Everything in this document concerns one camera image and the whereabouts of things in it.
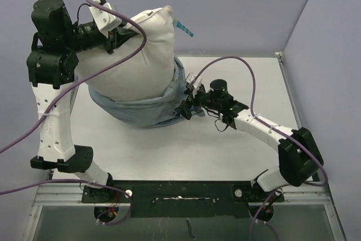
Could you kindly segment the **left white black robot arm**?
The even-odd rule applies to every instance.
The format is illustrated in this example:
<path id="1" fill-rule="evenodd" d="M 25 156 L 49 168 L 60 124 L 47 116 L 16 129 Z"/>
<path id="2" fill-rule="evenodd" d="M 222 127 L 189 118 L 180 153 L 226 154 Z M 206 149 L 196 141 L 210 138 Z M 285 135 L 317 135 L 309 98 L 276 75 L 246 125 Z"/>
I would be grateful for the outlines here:
<path id="1" fill-rule="evenodd" d="M 88 189 L 103 202 L 115 195 L 112 176 L 93 161 L 89 146 L 75 145 L 71 135 L 72 88 L 76 81 L 77 53 L 104 46 L 111 54 L 137 35 L 125 30 L 106 0 L 92 0 L 102 9 L 90 6 L 92 21 L 73 23 L 63 0 L 39 0 L 31 19 L 37 32 L 27 58 L 29 81 L 37 102 L 40 143 L 31 159 L 34 169 L 74 174 L 88 183 Z"/>

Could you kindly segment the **white pillow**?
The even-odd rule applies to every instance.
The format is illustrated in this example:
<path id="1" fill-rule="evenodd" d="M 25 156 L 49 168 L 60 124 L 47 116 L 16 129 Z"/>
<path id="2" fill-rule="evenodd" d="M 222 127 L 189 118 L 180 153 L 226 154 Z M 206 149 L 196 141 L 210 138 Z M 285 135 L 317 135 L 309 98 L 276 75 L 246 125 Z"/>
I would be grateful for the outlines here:
<path id="1" fill-rule="evenodd" d="M 184 70 L 174 53 L 178 19 L 171 6 L 144 10 L 132 20 L 145 31 L 146 45 L 134 57 L 86 81 L 91 90 L 116 102 L 160 97 Z M 76 75 L 84 79 L 99 72 L 130 55 L 142 41 L 142 35 L 137 34 L 113 54 L 108 54 L 103 46 L 78 53 Z"/>

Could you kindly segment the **blue pillowcase with fish print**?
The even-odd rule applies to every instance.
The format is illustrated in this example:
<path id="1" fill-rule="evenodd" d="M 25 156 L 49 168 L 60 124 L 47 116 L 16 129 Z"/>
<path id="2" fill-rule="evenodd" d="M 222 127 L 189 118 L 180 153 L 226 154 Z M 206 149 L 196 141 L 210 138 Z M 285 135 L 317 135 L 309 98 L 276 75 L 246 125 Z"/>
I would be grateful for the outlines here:
<path id="1" fill-rule="evenodd" d="M 174 57 L 174 65 L 173 81 L 159 97 L 116 102 L 89 86 L 90 97 L 100 108 L 126 124 L 141 128 L 159 128 L 176 124 L 185 119 L 175 109 L 187 95 L 185 68 L 177 56 Z"/>

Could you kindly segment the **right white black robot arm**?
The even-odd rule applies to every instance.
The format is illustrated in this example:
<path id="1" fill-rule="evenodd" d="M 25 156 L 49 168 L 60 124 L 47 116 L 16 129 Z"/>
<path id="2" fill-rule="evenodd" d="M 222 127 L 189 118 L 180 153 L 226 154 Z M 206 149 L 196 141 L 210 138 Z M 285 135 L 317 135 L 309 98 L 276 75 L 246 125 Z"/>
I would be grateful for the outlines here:
<path id="1" fill-rule="evenodd" d="M 191 73 L 186 79 L 185 94 L 186 99 L 176 108 L 185 119 L 206 111 L 226 128 L 248 133 L 277 152 L 278 165 L 254 180 L 251 193 L 256 200 L 265 200 L 272 190 L 283 186 L 301 186 L 323 166 L 323 158 L 308 129 L 291 129 L 255 114 L 228 93 L 225 80 L 213 80 L 206 91 L 201 79 Z"/>

